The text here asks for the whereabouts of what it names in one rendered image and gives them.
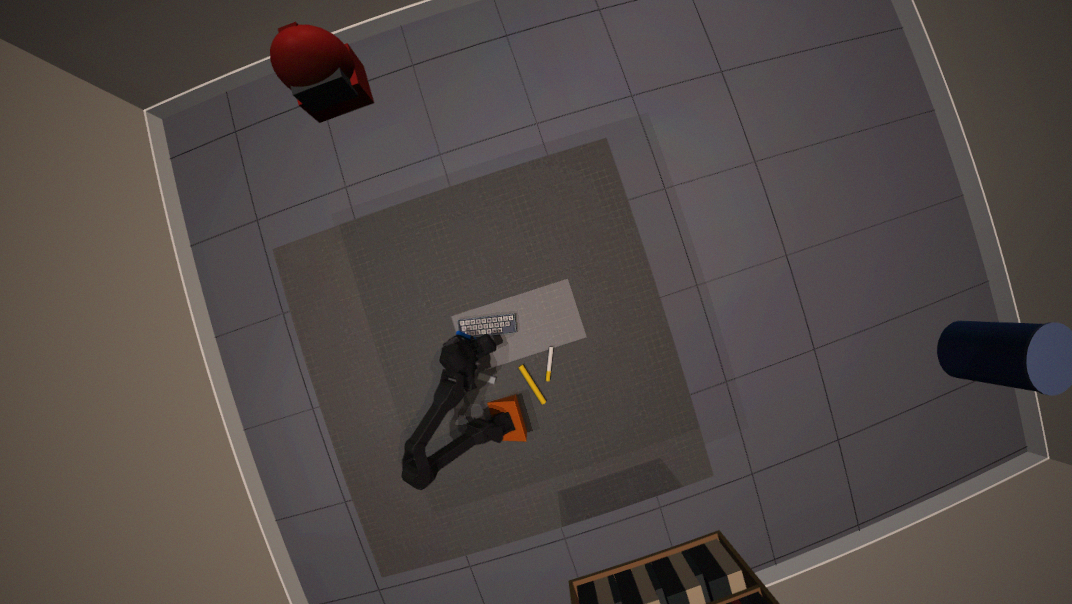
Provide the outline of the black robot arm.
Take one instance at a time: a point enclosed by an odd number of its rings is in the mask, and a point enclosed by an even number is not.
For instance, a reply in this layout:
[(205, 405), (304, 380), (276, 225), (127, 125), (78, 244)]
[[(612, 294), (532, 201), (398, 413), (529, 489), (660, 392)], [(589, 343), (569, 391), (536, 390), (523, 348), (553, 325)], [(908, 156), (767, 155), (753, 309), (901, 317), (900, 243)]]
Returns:
[[(460, 335), (455, 335), (443, 344), (440, 360), (446, 369), (442, 370), (440, 385), (434, 393), (434, 402), (405, 443), (402, 478), (417, 490), (423, 490), (443, 467), (472, 446), (490, 441), (500, 444), (504, 440), (503, 434), (515, 430), (508, 412), (498, 413), (489, 421), (473, 418), (466, 424), (467, 429), (464, 434), (458, 436), (451, 443), (426, 457), (425, 447), (445, 418), (445, 414), (463, 399), (464, 389), (477, 388), (474, 383), (475, 367), (464, 357), (468, 351), (470, 347), (465, 345)], [(456, 382), (449, 378), (456, 379)]]

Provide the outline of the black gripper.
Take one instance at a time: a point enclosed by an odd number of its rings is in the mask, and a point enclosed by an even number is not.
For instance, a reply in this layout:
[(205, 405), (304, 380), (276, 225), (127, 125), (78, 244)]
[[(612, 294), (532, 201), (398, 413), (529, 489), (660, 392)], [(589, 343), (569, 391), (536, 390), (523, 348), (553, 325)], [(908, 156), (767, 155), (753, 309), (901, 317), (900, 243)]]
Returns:
[(488, 355), (488, 354), (496, 351), (496, 348), (497, 348), (497, 345), (492, 340), (492, 338), (489, 336), (489, 334), (485, 334), (485, 335), (480, 336), (477, 340), (474, 339), (473, 336), (471, 336), (470, 337), (470, 341), (466, 340), (466, 339), (464, 339), (464, 343), (465, 343), (465, 345), (470, 345), (468, 354), (464, 355), (464, 357), (466, 358), (467, 362), (470, 362), (470, 363), (472, 363), (474, 365), (475, 370), (477, 370), (477, 368), (478, 368), (475, 365), (475, 363), (478, 360), (478, 358), (477, 358), (476, 355), (478, 355), (478, 354), (480, 354), (482, 352), (483, 352), (485, 355)]

